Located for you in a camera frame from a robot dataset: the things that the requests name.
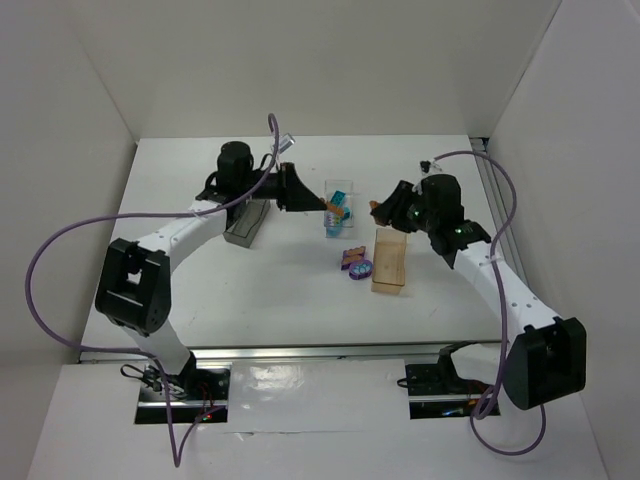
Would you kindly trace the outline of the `teal rectangular lego brick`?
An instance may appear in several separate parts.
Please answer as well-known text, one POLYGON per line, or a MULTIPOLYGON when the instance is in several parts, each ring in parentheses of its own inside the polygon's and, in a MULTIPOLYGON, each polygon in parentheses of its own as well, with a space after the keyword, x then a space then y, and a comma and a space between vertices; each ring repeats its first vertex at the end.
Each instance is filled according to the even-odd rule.
POLYGON ((329 204, 331 206, 342 208, 345 204, 345 201, 346 201, 346 194, 343 191, 336 190, 333 192, 333 195, 329 200, 329 204))

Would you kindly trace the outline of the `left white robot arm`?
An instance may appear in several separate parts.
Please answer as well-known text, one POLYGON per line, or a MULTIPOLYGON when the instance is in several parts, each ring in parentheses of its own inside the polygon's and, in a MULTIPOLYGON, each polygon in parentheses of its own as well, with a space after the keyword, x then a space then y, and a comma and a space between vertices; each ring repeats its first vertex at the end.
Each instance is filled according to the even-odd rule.
POLYGON ((169 382, 187 394, 210 380, 169 321, 171 276, 197 249, 231 228, 249 198, 273 200, 287 212, 326 208, 325 201, 299 179, 294 164, 284 162, 269 173, 254 165, 246 143, 230 141, 221 147, 217 169, 186 217, 134 241, 118 238, 107 249, 96 310, 151 354, 169 382))

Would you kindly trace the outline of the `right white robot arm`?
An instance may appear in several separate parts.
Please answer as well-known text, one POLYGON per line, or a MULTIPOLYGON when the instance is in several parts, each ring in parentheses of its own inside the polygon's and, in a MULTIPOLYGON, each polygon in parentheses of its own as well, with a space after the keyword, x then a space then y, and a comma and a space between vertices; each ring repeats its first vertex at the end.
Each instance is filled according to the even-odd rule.
POLYGON ((584 389, 585 327, 545 305, 498 255, 486 230, 466 217, 454 176, 400 181, 385 201, 370 206, 380 226, 425 233, 432 250, 474 287, 500 321, 498 347, 462 342, 443 349, 438 361, 443 378, 503 389, 521 410, 584 389))

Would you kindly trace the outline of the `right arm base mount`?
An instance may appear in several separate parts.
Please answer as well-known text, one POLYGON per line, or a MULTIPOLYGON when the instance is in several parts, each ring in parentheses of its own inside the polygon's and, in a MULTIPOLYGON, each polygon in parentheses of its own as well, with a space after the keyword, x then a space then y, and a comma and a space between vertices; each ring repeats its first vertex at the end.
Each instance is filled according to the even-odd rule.
POLYGON ((469 417, 488 388, 477 380, 446 379, 436 364, 407 364, 396 385, 408 394, 412 420, 469 417))

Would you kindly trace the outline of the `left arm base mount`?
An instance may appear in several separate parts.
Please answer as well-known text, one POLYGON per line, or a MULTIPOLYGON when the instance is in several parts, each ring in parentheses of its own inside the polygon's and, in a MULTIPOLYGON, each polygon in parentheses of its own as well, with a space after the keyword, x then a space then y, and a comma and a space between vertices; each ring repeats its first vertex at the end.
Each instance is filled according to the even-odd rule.
MULTIPOLYGON (((159 372, 152 366, 141 369, 133 364, 124 364, 120 367, 120 374, 141 383, 134 423, 166 424, 167 396, 159 372)), ((230 370, 203 370, 200 374, 195 385, 187 389, 169 383, 168 398, 174 423, 190 424, 199 416, 204 424, 227 422, 230 370)))

